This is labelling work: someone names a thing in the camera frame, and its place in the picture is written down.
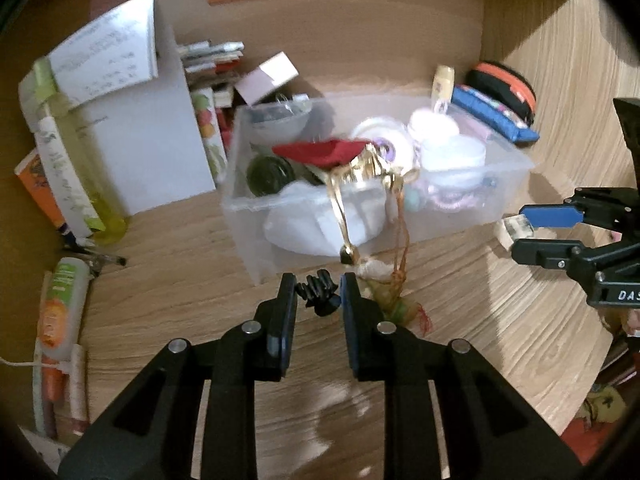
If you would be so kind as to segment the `right hand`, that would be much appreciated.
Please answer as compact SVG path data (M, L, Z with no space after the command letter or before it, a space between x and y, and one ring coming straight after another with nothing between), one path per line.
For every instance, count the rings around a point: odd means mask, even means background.
M603 326L612 334L624 333L628 337L639 337L640 310L606 308L602 314Z

